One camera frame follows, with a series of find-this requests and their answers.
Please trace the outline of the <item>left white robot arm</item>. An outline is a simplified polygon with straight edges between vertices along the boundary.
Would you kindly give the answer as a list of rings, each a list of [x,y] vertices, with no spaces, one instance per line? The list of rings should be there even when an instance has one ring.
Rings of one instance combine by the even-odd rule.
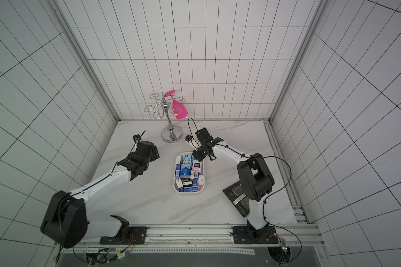
[[[90,238],[125,244],[131,238],[127,220],[118,215],[93,219],[89,211],[115,189],[142,175],[156,159],[159,159],[157,147],[141,140],[135,151],[100,178],[70,192],[58,191],[50,200],[40,231],[65,249]]]

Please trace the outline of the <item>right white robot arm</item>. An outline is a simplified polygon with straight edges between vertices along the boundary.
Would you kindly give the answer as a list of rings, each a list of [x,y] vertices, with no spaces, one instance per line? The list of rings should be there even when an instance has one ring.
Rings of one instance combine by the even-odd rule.
[[[250,213],[245,227],[232,227],[230,233],[235,244],[277,244],[275,228],[266,221],[265,201],[272,191],[275,180],[264,157],[259,154],[244,154],[229,146],[222,138],[213,138],[206,128],[196,132],[198,144],[193,156],[198,161],[206,157],[221,159],[237,169],[239,183],[245,197],[249,199]]]

